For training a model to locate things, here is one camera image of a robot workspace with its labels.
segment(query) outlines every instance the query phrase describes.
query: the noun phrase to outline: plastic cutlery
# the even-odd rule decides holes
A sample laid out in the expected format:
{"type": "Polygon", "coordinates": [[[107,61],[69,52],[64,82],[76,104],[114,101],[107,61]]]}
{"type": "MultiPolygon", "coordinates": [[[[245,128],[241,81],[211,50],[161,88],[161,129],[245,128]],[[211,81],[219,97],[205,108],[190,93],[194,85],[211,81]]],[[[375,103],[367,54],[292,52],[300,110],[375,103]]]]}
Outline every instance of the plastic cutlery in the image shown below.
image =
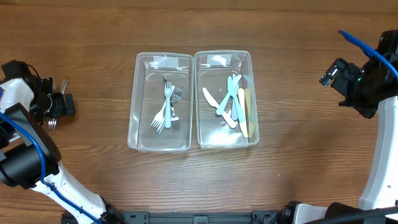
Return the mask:
{"type": "Polygon", "coordinates": [[[164,100],[162,109],[160,109],[160,111],[157,112],[154,120],[150,124],[152,127],[158,128],[159,126],[162,126],[162,125],[164,126],[164,116],[163,115],[164,115],[164,108],[166,108],[166,102],[167,102],[167,99],[164,100]]]}
{"type": "MultiPolygon", "coordinates": [[[[239,102],[241,105],[241,109],[243,110],[243,115],[245,114],[245,109],[244,109],[244,90],[240,88],[238,90],[238,95],[239,95],[239,102]]],[[[246,119],[242,122],[239,120],[239,125],[241,127],[242,134],[245,138],[248,137],[248,127],[246,126],[246,119]]]]}
{"type": "Polygon", "coordinates": [[[228,89],[228,92],[227,92],[225,98],[223,99],[223,101],[220,103],[220,106],[216,110],[216,113],[218,115],[221,115],[223,113],[223,111],[225,109],[225,106],[226,106],[226,104],[228,102],[229,97],[232,96],[233,100],[235,101],[236,112],[238,113],[239,122],[245,121],[245,117],[243,115],[243,111],[242,111],[242,109],[240,107],[240,104],[239,104],[239,101],[238,101],[238,97],[236,96],[235,87],[234,87],[234,84],[232,82],[232,77],[228,77],[227,89],[228,89]]]}
{"type": "Polygon", "coordinates": [[[172,127],[174,131],[179,131],[180,130],[180,118],[175,114],[174,112],[174,104],[178,103],[181,99],[181,94],[184,91],[184,86],[181,84],[178,84],[177,89],[173,93],[172,96],[172,127]]]}
{"type": "Polygon", "coordinates": [[[156,123],[155,125],[152,125],[152,124],[151,124],[152,127],[157,128],[157,129],[156,129],[156,133],[157,133],[157,134],[160,134],[160,133],[162,132],[162,129],[164,128],[164,123],[165,123],[165,118],[166,118],[166,117],[163,116],[163,114],[164,114],[164,108],[166,107],[166,103],[167,103],[167,99],[164,100],[163,107],[162,107],[162,109],[159,111],[159,113],[162,112],[162,113],[161,113],[161,115],[162,115],[161,121],[158,122],[158,123],[156,123]]]}
{"type": "MultiPolygon", "coordinates": [[[[252,78],[248,75],[243,75],[244,79],[246,79],[246,81],[248,82],[248,88],[245,90],[245,93],[250,93],[250,90],[252,90],[252,78]]],[[[251,138],[251,136],[253,135],[254,129],[256,127],[255,125],[255,109],[254,109],[254,105],[251,105],[250,107],[250,113],[248,114],[249,117],[249,138],[251,138]]]]}
{"type": "MultiPolygon", "coordinates": [[[[207,102],[210,104],[210,106],[215,107],[215,108],[219,107],[216,100],[210,95],[210,93],[207,91],[206,88],[203,88],[203,94],[204,94],[207,102]]],[[[225,113],[225,111],[223,111],[223,113],[221,115],[230,128],[235,128],[236,125],[238,124],[236,121],[233,121],[232,118],[230,116],[228,116],[227,113],[225,113]]]]}
{"type": "MultiPolygon", "coordinates": [[[[235,81],[235,79],[236,79],[236,75],[232,74],[232,81],[235,81]]],[[[236,92],[236,94],[238,94],[239,82],[237,82],[237,83],[234,82],[234,85],[235,85],[235,92],[236,92]]],[[[232,118],[232,120],[236,121],[238,119],[238,114],[236,112],[235,101],[232,101],[232,109],[231,110],[232,110],[231,118],[232,118]]]]}
{"type": "MultiPolygon", "coordinates": [[[[235,92],[235,85],[239,82],[241,79],[242,75],[238,75],[234,81],[232,81],[231,77],[228,77],[228,82],[227,82],[227,93],[226,96],[224,97],[223,101],[220,103],[220,106],[216,110],[216,114],[221,115],[223,111],[225,110],[226,104],[228,103],[229,97],[232,96],[236,99],[235,105],[239,105],[238,97],[236,97],[236,92],[235,92]]],[[[243,114],[242,111],[239,110],[239,106],[236,106],[236,111],[238,112],[238,118],[239,120],[243,120],[243,114]]]]}
{"type": "MultiPolygon", "coordinates": [[[[170,102],[170,97],[172,96],[173,89],[172,89],[172,82],[167,81],[164,85],[164,95],[166,96],[167,102],[170,102]]],[[[166,111],[165,111],[165,128],[172,127],[172,115],[171,115],[171,105],[170,103],[166,103],[166,111]]]]}
{"type": "Polygon", "coordinates": [[[248,88],[244,90],[244,99],[246,100],[246,106],[248,108],[248,136],[251,138],[254,133],[255,124],[251,120],[251,117],[254,116],[254,111],[252,110],[251,93],[248,88]]]}

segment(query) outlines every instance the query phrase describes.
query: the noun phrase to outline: white plastic knife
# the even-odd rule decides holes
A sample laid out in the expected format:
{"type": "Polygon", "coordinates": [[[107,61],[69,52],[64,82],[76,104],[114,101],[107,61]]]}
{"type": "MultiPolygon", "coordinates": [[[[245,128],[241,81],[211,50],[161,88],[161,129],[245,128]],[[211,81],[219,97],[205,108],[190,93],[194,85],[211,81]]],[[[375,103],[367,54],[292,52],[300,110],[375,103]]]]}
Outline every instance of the white plastic knife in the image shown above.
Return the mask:
{"type": "MultiPolygon", "coordinates": [[[[215,107],[216,109],[219,107],[216,100],[210,95],[206,88],[203,88],[203,94],[210,106],[215,107]]],[[[225,111],[221,115],[230,128],[235,128],[238,124],[238,122],[233,121],[232,118],[225,113],[225,111]]]]}

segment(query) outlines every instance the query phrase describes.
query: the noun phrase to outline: cable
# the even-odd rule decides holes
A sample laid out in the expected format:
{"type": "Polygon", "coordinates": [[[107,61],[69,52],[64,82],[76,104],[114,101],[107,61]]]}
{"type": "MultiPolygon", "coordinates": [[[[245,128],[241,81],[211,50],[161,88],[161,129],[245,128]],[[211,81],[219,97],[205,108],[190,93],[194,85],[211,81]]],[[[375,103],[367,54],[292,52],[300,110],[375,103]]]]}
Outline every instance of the cable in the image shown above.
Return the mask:
{"type": "Polygon", "coordinates": [[[306,224],[337,224],[337,223],[348,223],[355,220],[364,220],[365,218],[383,217],[386,215],[392,215],[398,213],[398,206],[388,208],[377,208],[373,210],[365,210],[358,213],[352,213],[347,215],[340,215],[335,218],[315,220],[306,224]]]}
{"type": "Polygon", "coordinates": [[[40,147],[40,145],[38,144],[38,142],[33,138],[33,136],[31,136],[25,129],[23,129],[22,127],[20,127],[18,124],[16,124],[15,122],[13,122],[11,119],[9,119],[6,115],[4,115],[2,112],[0,112],[0,118],[2,118],[5,122],[9,123],[12,127],[14,127],[16,130],[18,130],[21,134],[23,134],[27,139],[29,139],[30,142],[32,142],[32,144],[35,146],[37,152],[39,153],[39,157],[40,157],[40,166],[41,166],[41,175],[40,175],[40,181],[41,183],[43,183],[44,185],[46,185],[47,187],[50,188],[51,191],[53,191],[55,193],[55,195],[60,198],[61,200],[63,200],[65,203],[67,203],[68,205],[70,205],[71,207],[73,207],[74,209],[78,210],[80,213],[85,214],[88,218],[90,218],[91,220],[93,220],[95,223],[97,224],[102,224],[102,222],[100,222],[99,220],[97,220],[95,217],[93,217],[92,215],[90,215],[88,212],[84,211],[84,209],[78,207],[77,205],[75,205],[73,202],[69,201],[68,199],[66,199],[64,196],[62,196],[62,194],[55,188],[55,186],[53,184],[48,183],[47,181],[44,180],[45,177],[45,173],[46,173],[46,168],[45,168],[45,157],[44,157],[44,152],[42,150],[42,148],[40,147]]]}
{"type": "Polygon", "coordinates": [[[268,223],[267,224],[271,224],[271,221],[273,221],[274,216],[278,215],[279,212],[273,214],[269,219],[268,219],[268,223]]]}
{"type": "Polygon", "coordinates": [[[368,56],[369,58],[376,57],[377,59],[379,59],[391,71],[391,73],[394,74],[394,76],[398,80],[398,71],[396,70],[396,68],[394,68],[394,66],[392,66],[392,64],[387,59],[385,59],[379,52],[375,51],[370,46],[366,45],[364,42],[358,40],[356,37],[343,30],[339,30],[338,32],[342,34],[343,37],[348,42],[351,42],[352,44],[362,49],[365,55],[368,56]]]}
{"type": "Polygon", "coordinates": [[[35,71],[35,73],[36,73],[36,75],[37,75],[37,77],[39,77],[40,78],[40,75],[39,75],[39,73],[37,72],[37,70],[33,67],[33,66],[31,66],[31,65],[29,65],[29,64],[26,64],[28,67],[30,67],[30,68],[32,68],[33,69],[33,71],[35,71]]]}

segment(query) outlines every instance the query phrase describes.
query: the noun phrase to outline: fork tines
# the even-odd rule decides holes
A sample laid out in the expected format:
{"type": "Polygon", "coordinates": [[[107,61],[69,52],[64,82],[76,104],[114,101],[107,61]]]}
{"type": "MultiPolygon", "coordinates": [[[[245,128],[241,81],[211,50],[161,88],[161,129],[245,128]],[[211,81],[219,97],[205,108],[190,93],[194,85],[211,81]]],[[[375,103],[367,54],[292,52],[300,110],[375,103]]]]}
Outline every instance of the fork tines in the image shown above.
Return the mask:
{"type": "Polygon", "coordinates": [[[165,89],[172,88],[172,82],[171,81],[166,81],[164,88],[165,89]]]}
{"type": "Polygon", "coordinates": [[[184,89],[184,86],[181,84],[178,84],[177,89],[174,91],[173,98],[176,100],[180,100],[183,89],[184,89]]]}
{"type": "Polygon", "coordinates": [[[153,120],[152,121],[152,124],[150,124],[152,127],[154,127],[154,128],[158,128],[159,127],[159,125],[160,125],[160,122],[158,122],[158,121],[156,121],[156,120],[153,120]]]}

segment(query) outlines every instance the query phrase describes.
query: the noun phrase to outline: black bracket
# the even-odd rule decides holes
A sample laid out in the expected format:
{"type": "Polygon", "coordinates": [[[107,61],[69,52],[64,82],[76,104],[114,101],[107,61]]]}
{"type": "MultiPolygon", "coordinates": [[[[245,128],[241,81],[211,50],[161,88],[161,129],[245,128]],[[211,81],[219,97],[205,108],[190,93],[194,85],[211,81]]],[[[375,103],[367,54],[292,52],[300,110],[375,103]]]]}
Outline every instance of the black bracket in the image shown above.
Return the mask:
{"type": "Polygon", "coordinates": [[[246,213],[149,213],[122,212],[129,224],[275,224],[278,210],[246,213]]]}

